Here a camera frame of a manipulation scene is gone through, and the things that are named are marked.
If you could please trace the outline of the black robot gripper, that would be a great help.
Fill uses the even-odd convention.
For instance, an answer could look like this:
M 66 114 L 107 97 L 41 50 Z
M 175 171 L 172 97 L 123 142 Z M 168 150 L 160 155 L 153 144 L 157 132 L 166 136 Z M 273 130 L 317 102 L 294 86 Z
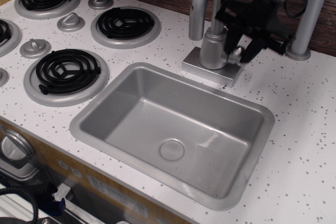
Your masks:
M 278 19 L 277 12 L 285 0 L 252 0 L 250 3 L 235 0 L 221 0 L 216 19 L 227 27 L 224 46 L 228 55 L 238 46 L 242 35 L 252 39 L 240 63 L 251 62 L 262 49 L 283 55 L 294 35 Z

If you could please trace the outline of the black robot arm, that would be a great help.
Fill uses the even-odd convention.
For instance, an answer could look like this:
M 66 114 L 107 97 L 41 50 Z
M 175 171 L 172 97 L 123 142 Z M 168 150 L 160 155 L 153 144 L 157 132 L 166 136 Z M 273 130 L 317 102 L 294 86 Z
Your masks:
M 302 1 L 307 7 L 308 0 Z M 224 52 L 228 63 L 243 66 L 267 48 L 285 53 L 295 36 L 278 19 L 280 6 L 286 7 L 287 0 L 221 0 L 216 19 L 227 27 Z

